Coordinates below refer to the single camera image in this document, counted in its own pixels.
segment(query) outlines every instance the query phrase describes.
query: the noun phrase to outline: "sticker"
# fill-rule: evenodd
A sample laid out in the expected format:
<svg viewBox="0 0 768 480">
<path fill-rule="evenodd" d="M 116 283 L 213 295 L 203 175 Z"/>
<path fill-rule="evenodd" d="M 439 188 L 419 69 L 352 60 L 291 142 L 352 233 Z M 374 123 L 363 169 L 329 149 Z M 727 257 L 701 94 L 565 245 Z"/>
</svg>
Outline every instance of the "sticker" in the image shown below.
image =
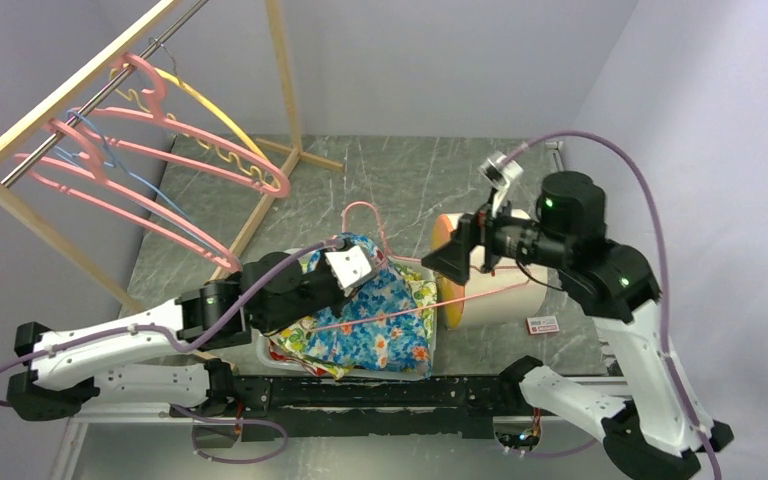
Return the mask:
<svg viewBox="0 0 768 480">
<path fill-rule="evenodd" d="M 528 333 L 531 335 L 561 331 L 561 328 L 558 326 L 558 319 L 554 315 L 551 317 L 527 318 L 525 322 L 528 325 Z"/>
</svg>

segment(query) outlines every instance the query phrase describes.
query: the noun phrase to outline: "white plastic bin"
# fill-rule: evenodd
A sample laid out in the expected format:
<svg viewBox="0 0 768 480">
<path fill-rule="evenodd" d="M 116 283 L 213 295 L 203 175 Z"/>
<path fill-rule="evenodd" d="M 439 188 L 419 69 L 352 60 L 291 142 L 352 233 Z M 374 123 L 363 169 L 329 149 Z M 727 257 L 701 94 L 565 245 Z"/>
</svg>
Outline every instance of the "white plastic bin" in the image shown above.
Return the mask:
<svg viewBox="0 0 768 480">
<path fill-rule="evenodd" d="M 297 249 L 287 250 L 287 253 L 292 253 L 294 251 L 297 251 Z M 422 275 L 422 278 L 425 280 L 434 281 L 434 272 L 431 270 L 423 267 L 419 264 L 419 262 L 405 262 L 401 260 L 394 260 L 390 259 L 391 262 L 394 262 L 398 265 L 404 265 L 406 267 L 410 267 L 411 269 L 419 272 L 420 275 Z M 431 358 L 431 368 L 434 369 L 434 350 L 437 346 L 437 310 L 434 309 L 432 312 L 432 324 L 434 325 L 434 332 L 431 336 L 431 342 L 428 346 L 428 354 Z M 269 345 L 270 342 L 268 338 L 260 335 L 257 338 L 257 342 L 255 343 L 255 348 L 257 351 L 257 358 L 260 360 L 260 362 L 267 367 L 271 368 L 278 368 L 282 370 L 292 370 L 295 372 L 306 372 L 310 374 L 305 368 L 301 365 L 299 365 L 296 362 L 292 361 L 282 361 L 282 360 L 275 360 L 272 358 L 272 356 L 269 354 Z M 275 351 L 282 352 L 281 347 L 278 347 L 277 345 L 272 346 Z M 346 377 L 355 377 L 355 378 L 376 378 L 380 380 L 403 380 L 403 381 L 413 381 L 413 380 L 421 380 L 422 375 L 414 372 L 384 372 L 384 371 L 372 371 L 372 370 L 365 370 L 362 368 L 354 368 L 349 373 L 346 374 Z"/>
</svg>

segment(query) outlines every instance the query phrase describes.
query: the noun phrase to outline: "gray wall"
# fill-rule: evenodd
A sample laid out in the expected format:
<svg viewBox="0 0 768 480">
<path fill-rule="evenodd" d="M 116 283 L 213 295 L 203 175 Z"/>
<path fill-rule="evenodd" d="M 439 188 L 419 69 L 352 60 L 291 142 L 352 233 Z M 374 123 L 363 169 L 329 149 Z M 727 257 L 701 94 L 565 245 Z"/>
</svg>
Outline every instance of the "gray wall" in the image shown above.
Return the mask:
<svg viewBox="0 0 768 480">
<path fill-rule="evenodd" d="M 124 28 L 153 1 L 99 3 Z M 283 3 L 306 133 L 522 137 L 572 122 L 637 2 Z M 243 128 L 287 131 L 262 0 L 209 2 L 169 49 Z"/>
<path fill-rule="evenodd" d="M 768 1 L 641 1 L 574 126 L 646 173 L 667 234 L 672 337 L 737 436 L 725 478 L 768 478 Z M 567 166 L 606 187 L 611 234 L 652 255 L 621 161 L 571 147 Z"/>
<path fill-rule="evenodd" d="M 0 0 L 0 134 L 115 34 L 93 2 Z M 105 125 L 101 127 L 106 132 L 117 132 Z M 165 143 L 156 129 L 128 131 L 148 144 Z M 29 142 L 24 151 L 33 146 Z M 159 178 L 153 162 L 130 163 L 149 178 Z M 20 181 L 15 191 L 120 284 L 127 283 L 141 238 L 138 229 L 30 179 Z M 0 208 L 0 364 L 14 357 L 13 335 L 21 323 L 39 321 L 62 329 L 103 322 L 117 314 L 115 300 Z M 0 395 L 5 384 L 6 378 L 0 378 Z M 0 409 L 0 478 L 47 477 L 63 426 L 25 423 L 12 410 Z"/>
</svg>

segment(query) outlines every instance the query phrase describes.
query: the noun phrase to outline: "pile of clothes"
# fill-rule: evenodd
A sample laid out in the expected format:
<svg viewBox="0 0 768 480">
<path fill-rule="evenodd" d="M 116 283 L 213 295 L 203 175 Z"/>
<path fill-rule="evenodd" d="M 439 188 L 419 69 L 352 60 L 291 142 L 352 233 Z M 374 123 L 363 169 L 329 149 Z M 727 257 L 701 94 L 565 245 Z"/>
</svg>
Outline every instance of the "pile of clothes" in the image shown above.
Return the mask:
<svg viewBox="0 0 768 480">
<path fill-rule="evenodd" d="M 269 337 L 273 358 L 292 359 L 312 373 L 330 374 L 338 379 L 354 368 L 429 376 L 435 328 L 433 307 L 311 332 L 322 326 L 414 310 L 437 302 L 434 280 L 424 279 L 409 266 L 386 261 L 384 253 L 365 236 L 342 236 L 366 251 L 378 265 L 377 276 L 360 288 L 343 308 L 340 318 L 326 308 Z M 323 260 L 319 252 L 303 260 L 305 271 L 312 271 L 320 261 Z"/>
</svg>

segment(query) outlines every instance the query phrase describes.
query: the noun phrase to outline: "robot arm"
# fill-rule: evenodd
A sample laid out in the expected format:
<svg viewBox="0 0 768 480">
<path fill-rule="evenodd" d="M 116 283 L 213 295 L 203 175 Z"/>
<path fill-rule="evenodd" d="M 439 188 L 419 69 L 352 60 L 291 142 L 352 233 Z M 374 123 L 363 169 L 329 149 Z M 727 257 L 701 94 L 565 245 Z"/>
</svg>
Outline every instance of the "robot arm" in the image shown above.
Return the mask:
<svg viewBox="0 0 768 480">
<path fill-rule="evenodd" d="M 200 350 L 251 343 L 251 329 L 280 331 L 306 315 L 332 308 L 339 316 L 375 268 L 360 246 L 345 242 L 324 250 L 325 261 L 303 273 L 293 262 L 257 291 Z M 54 420 L 78 413 L 87 402 L 166 402 L 185 407 L 221 409 L 234 398 L 230 366 L 221 361 L 188 367 L 137 365 L 153 358 L 177 355 L 192 344 L 270 269 L 289 255 L 273 252 L 244 265 L 240 272 L 185 293 L 155 308 L 100 325 L 72 331 L 51 331 L 36 323 L 17 328 L 17 355 L 47 351 L 10 378 L 7 400 L 29 421 Z M 120 329 L 123 334 L 98 337 Z M 65 350 L 66 342 L 84 343 Z"/>
<path fill-rule="evenodd" d="M 422 260 L 423 266 L 458 284 L 469 279 L 472 249 L 485 247 L 482 272 L 501 257 L 524 266 L 534 263 L 558 271 L 562 290 L 593 318 L 613 349 L 632 392 L 626 400 L 598 394 L 525 357 L 503 375 L 519 383 L 525 400 L 575 424 L 602 442 L 608 456 L 635 479 L 685 479 L 700 469 L 696 424 L 681 407 L 660 347 L 660 290 L 646 258 L 636 249 L 606 238 L 605 193 L 577 172 L 547 176 L 537 200 L 537 220 L 510 215 L 504 196 L 521 170 L 501 166 L 501 154 L 482 167 L 493 190 L 474 215 L 463 215 L 451 240 Z M 675 362 L 687 385 L 684 370 Z M 733 435 L 716 422 L 686 389 L 701 430 L 716 451 Z"/>
</svg>

